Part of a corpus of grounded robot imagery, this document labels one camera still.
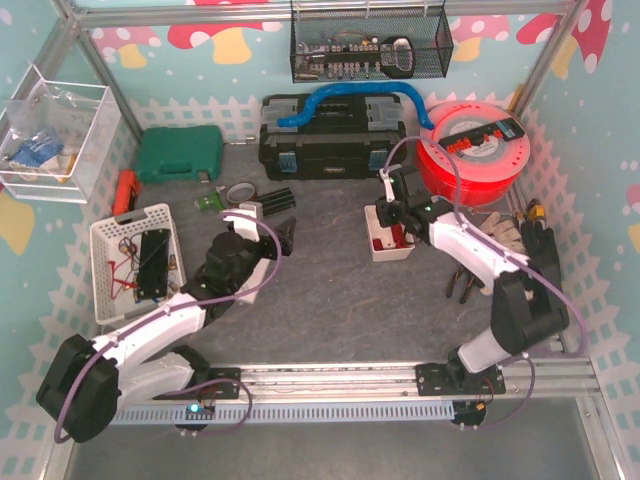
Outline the black aluminium extrusion profile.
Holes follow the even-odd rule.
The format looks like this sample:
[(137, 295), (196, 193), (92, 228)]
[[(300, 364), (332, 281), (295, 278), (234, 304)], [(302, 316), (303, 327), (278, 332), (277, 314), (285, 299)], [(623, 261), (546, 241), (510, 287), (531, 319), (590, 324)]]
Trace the black aluminium extrusion profile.
[(255, 201), (262, 205), (264, 217), (289, 210), (296, 206), (296, 200), (289, 187), (281, 188), (255, 198)]

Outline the brown tape roll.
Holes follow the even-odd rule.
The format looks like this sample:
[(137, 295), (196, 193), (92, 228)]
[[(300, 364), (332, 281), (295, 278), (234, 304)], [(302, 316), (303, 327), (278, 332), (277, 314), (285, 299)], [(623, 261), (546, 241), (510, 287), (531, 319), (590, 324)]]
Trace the brown tape roll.
[(226, 200), (228, 204), (232, 206), (253, 201), (256, 196), (256, 187), (250, 182), (240, 182), (232, 185), (226, 192)]

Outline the white peg base plate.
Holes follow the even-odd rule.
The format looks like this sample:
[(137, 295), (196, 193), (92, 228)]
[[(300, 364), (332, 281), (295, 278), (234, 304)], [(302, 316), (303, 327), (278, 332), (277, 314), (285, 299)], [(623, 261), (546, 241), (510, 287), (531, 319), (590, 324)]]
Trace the white peg base plate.
[(236, 292), (236, 300), (243, 304), (254, 304), (259, 291), (256, 290), (263, 277), (254, 273)]

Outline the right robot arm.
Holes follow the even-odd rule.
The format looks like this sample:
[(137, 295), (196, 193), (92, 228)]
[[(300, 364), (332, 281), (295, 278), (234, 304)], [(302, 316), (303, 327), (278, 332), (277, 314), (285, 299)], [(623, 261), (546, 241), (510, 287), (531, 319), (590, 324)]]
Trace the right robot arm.
[(497, 363), (534, 347), (569, 326), (560, 298), (557, 251), (547, 242), (534, 257), (505, 249), (473, 225), (450, 201), (409, 191), (399, 165), (380, 170), (384, 195), (375, 202), (384, 227), (400, 224), (423, 243), (456, 260), (492, 296), (489, 327), (449, 355), (449, 385), (460, 391)]

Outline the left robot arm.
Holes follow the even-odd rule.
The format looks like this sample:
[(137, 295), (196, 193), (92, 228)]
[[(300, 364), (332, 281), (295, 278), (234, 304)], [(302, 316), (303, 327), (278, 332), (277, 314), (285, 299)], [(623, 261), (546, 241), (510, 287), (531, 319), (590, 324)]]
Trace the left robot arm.
[(181, 291), (132, 323), (87, 339), (80, 334), (59, 347), (36, 394), (54, 419), (54, 440), (87, 442), (116, 414), (156, 397), (214, 397), (221, 386), (246, 387), (239, 377), (212, 374), (210, 364), (179, 340), (249, 302), (294, 250), (297, 220), (270, 227), (242, 209), (223, 212), (229, 227), (217, 235), (198, 274)]

